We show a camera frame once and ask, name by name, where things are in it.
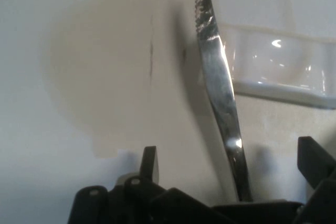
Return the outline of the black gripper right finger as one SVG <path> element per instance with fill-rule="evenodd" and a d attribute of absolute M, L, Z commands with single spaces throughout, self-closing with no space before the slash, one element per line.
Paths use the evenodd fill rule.
<path fill-rule="evenodd" d="M 312 137 L 299 137 L 297 166 L 314 190 L 297 223 L 335 223 L 335 158 Z"/>

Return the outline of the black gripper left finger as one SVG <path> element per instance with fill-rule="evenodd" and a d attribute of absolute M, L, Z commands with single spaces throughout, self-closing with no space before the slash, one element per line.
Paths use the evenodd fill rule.
<path fill-rule="evenodd" d="M 139 172 L 126 175 L 112 190 L 79 190 L 68 223 L 210 223 L 210 207 L 176 188 L 159 186 L 158 169 L 156 147 L 145 147 Z"/>

